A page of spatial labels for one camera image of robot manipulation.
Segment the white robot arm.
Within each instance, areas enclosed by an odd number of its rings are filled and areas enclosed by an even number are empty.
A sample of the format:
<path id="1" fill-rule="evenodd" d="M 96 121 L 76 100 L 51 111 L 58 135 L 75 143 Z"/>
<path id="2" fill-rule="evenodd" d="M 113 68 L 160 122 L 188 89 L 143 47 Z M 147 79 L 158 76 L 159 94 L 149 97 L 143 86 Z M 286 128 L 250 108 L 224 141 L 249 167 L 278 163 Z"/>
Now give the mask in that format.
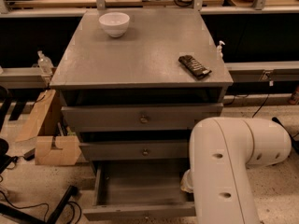
<path id="1" fill-rule="evenodd" d="M 181 180 L 181 189 L 193 195 L 198 224 L 260 224 L 247 168 L 282 162 L 291 149 L 289 134 L 269 119 L 198 122 Z"/>

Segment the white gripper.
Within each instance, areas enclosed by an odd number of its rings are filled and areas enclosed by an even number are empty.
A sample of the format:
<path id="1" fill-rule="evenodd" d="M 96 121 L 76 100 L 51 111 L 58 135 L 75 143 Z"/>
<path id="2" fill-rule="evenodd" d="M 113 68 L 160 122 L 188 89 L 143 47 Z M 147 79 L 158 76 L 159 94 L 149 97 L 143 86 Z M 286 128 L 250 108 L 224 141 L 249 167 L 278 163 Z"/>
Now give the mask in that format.
<path id="1" fill-rule="evenodd" d="M 193 193 L 193 184 L 192 184 L 192 174 L 191 170 L 187 170 L 181 181 L 180 181 L 180 189 L 182 191 L 188 192 L 188 193 Z"/>

